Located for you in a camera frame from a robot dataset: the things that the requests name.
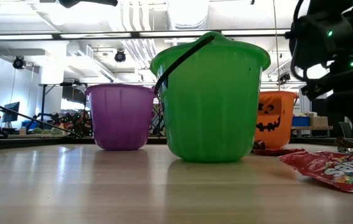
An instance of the orange jack-o-lantern bucket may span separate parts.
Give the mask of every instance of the orange jack-o-lantern bucket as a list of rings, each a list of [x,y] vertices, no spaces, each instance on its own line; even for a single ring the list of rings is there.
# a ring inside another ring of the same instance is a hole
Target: orange jack-o-lantern bucket
[[[263,140],[268,149],[279,149],[289,142],[294,101],[298,96],[288,91],[266,91],[259,95],[255,140]]]

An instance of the bucket rim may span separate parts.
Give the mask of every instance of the bucket rim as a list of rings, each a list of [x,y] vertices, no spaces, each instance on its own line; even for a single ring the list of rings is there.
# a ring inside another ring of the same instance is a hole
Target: bucket rim
[[[121,83],[106,83],[106,84],[99,84],[99,85],[93,85],[88,87],[85,90],[86,94],[90,94],[94,89],[96,88],[101,88],[101,87],[125,87],[125,88],[134,88],[134,89],[140,89],[144,91],[149,91],[154,94],[154,91],[152,88],[144,87],[144,86],[139,86],[139,85],[130,85],[130,84],[121,84]]]
[[[259,94],[281,94],[281,95],[294,95],[295,97],[298,97],[298,94],[291,92],[291,91],[261,91]]]
[[[228,38],[226,38],[225,36],[223,36],[219,32],[210,31],[210,32],[207,32],[204,35],[202,35],[196,41],[193,41],[193,42],[187,43],[187,44],[181,44],[181,45],[177,45],[174,47],[170,47],[170,48],[158,53],[157,56],[155,56],[150,63],[150,68],[149,68],[150,71],[153,72],[154,74],[157,74],[158,68],[162,64],[160,62],[164,60],[163,58],[165,56],[167,56],[175,51],[178,51],[178,50],[188,51],[193,46],[195,46],[197,43],[199,43],[201,40],[205,39],[206,37],[208,37],[210,35],[214,35],[216,38],[215,38],[215,40],[212,41],[211,44],[208,44],[209,47],[212,44],[215,44],[215,45],[229,45],[229,46],[244,48],[246,50],[253,52],[254,54],[256,54],[258,56],[258,58],[261,61],[262,66],[263,66],[263,71],[265,71],[267,68],[269,68],[270,63],[271,63],[270,54],[265,49],[255,45],[255,44],[250,44],[250,43],[242,42],[242,41],[229,40]]]

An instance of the computer monitor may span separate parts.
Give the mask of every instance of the computer monitor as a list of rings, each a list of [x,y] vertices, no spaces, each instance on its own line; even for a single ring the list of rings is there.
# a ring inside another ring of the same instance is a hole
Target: computer monitor
[[[8,105],[4,105],[6,109],[13,110],[15,112],[19,112],[20,108],[20,102],[17,103],[9,103]],[[11,121],[17,121],[18,119],[18,114],[15,113],[10,113],[10,112],[5,112],[3,114],[3,122],[11,122]]]

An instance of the plastic bucket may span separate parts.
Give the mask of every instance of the plastic bucket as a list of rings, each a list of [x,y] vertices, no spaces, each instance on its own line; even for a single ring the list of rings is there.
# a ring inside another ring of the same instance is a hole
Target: plastic bucket
[[[158,54],[150,69],[159,77],[170,150],[192,162],[230,162],[248,154],[260,75],[269,64],[265,50],[217,32]]]
[[[134,85],[104,84],[87,88],[95,142],[103,149],[135,150],[147,143],[153,90]]]
[[[288,91],[261,92],[255,140],[264,141],[268,149],[280,149],[287,145],[297,98],[297,94]]]

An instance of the security camera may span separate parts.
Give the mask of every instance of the security camera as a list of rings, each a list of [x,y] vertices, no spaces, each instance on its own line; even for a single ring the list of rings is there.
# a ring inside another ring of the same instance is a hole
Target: security camera
[[[27,67],[27,63],[24,60],[24,56],[16,56],[16,59],[13,62],[13,68],[18,70],[23,70]]]
[[[287,83],[290,80],[291,80],[291,75],[289,75],[289,72],[281,74],[280,78],[278,79],[280,85],[284,85],[285,83]]]
[[[71,8],[72,6],[78,4],[79,2],[94,2],[99,4],[106,4],[110,6],[116,6],[118,4],[117,0],[59,0],[59,3],[66,7],[67,9]]]
[[[126,60],[125,51],[121,49],[117,50],[114,59],[116,62],[124,62]]]

